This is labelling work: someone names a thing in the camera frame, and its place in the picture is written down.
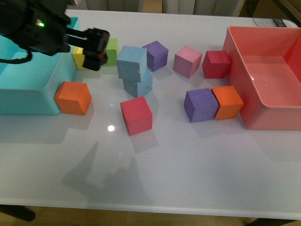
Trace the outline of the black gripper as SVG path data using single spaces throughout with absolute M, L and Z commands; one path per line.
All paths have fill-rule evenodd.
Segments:
M 67 28 L 71 19 L 65 14 L 66 8 L 66 4 L 29 4 L 25 23 L 17 35 L 18 45 L 48 56 L 69 52 L 68 44 L 80 47 L 84 55 L 82 66 L 99 71 L 108 61 L 106 47 L 110 33 L 97 28 L 84 31 Z

